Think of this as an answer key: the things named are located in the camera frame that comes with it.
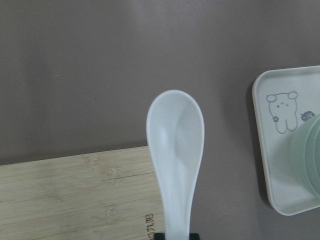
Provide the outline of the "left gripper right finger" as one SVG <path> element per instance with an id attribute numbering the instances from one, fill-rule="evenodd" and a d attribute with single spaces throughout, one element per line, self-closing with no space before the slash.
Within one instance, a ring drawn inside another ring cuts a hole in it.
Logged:
<path id="1" fill-rule="evenodd" d="M 200 240 L 200 235 L 198 233 L 190 233 L 189 240 Z"/>

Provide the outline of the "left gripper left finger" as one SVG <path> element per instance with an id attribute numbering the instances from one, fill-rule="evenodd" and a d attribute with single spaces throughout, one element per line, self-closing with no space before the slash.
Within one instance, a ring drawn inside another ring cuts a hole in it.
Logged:
<path id="1" fill-rule="evenodd" d="M 165 233 L 164 232 L 155 232 L 153 235 L 153 240 L 165 240 Z"/>

